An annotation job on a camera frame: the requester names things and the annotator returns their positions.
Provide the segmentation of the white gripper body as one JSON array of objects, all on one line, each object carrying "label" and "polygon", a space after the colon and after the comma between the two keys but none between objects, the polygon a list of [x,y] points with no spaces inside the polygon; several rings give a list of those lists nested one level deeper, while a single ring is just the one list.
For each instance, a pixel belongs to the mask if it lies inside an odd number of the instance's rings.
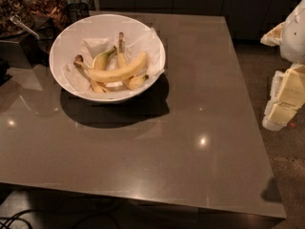
[{"label": "white gripper body", "polygon": [[284,22],[280,54],[290,62],[305,63],[305,0],[301,0]]}]

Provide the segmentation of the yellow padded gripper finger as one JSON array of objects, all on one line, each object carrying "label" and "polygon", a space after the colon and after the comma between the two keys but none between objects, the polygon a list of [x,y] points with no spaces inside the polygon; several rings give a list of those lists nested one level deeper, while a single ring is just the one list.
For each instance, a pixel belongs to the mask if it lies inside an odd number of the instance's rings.
[{"label": "yellow padded gripper finger", "polygon": [[271,29],[261,37],[260,42],[270,47],[280,46],[282,41],[283,26],[284,23],[276,25],[273,29]]},{"label": "yellow padded gripper finger", "polygon": [[276,71],[262,125],[280,131],[305,104],[305,65],[294,63],[285,73]]}]

